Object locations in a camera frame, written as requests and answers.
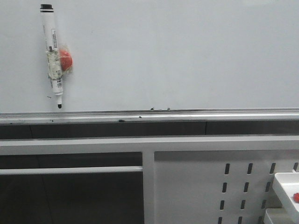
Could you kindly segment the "red round magnet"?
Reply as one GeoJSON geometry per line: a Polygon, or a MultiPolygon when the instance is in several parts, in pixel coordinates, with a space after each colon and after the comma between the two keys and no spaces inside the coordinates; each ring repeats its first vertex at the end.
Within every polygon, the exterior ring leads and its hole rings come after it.
{"type": "Polygon", "coordinates": [[[71,73],[73,69],[73,59],[67,45],[61,45],[59,47],[59,57],[63,75],[71,73]]]}

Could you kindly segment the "white black whiteboard marker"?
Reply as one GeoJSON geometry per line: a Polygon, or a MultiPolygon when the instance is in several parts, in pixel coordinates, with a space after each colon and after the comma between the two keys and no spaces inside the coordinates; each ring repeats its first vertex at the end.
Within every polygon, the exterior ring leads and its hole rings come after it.
{"type": "Polygon", "coordinates": [[[42,16],[43,32],[46,43],[46,57],[48,65],[48,77],[52,92],[56,99],[59,109],[62,108],[63,98],[63,72],[60,61],[60,54],[57,42],[56,24],[54,17],[54,9],[51,4],[41,4],[40,13],[42,16]]]}

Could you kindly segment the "white whiteboard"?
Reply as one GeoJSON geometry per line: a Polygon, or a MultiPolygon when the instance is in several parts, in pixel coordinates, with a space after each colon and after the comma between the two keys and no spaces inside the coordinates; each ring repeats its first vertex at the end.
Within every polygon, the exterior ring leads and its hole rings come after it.
{"type": "Polygon", "coordinates": [[[62,111],[298,108],[296,0],[52,0],[62,111]]]}

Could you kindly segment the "white slotted pegboard panel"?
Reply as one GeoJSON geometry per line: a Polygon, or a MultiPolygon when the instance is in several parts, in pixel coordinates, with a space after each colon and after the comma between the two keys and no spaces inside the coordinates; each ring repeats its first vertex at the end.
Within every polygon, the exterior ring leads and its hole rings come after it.
{"type": "Polygon", "coordinates": [[[155,153],[157,224],[260,224],[281,202],[277,172],[291,172],[298,150],[155,153]]]}

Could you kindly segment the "white plastic bin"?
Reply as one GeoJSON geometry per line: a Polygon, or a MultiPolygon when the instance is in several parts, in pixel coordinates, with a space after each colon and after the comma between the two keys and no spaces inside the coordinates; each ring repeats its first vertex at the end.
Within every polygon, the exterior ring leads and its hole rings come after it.
{"type": "Polygon", "coordinates": [[[289,218],[299,223],[299,203],[295,202],[293,195],[299,192],[299,173],[276,173],[272,188],[279,198],[289,218]]]}
{"type": "Polygon", "coordinates": [[[264,224],[294,224],[284,209],[266,209],[263,219],[264,224]]]}

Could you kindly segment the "lower white plastic bin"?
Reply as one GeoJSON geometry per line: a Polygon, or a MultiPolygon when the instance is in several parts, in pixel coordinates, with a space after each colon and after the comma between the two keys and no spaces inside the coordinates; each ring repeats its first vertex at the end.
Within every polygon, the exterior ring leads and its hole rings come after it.
{"type": "Polygon", "coordinates": [[[264,224],[294,224],[284,209],[266,209],[263,219],[264,224]]]}

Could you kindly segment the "small red object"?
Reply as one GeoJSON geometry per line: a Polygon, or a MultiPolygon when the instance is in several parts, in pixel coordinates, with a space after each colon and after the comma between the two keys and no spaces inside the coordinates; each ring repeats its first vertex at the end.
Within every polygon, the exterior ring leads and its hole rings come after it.
{"type": "Polygon", "coordinates": [[[293,194],[293,200],[294,202],[299,203],[299,193],[293,194]]]}

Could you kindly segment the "white metal frame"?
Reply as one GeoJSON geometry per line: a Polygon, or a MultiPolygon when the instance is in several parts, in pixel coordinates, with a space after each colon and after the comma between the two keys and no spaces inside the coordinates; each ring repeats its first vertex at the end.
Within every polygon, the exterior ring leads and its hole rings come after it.
{"type": "Polygon", "coordinates": [[[298,136],[6,140],[3,224],[156,224],[155,153],[298,150],[298,136]]]}

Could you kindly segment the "aluminium whiteboard tray rail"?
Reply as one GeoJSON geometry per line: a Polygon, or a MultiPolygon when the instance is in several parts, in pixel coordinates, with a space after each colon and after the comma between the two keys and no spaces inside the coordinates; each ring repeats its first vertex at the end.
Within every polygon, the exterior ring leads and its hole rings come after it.
{"type": "Polygon", "coordinates": [[[1,125],[298,120],[297,108],[1,113],[1,125]]]}

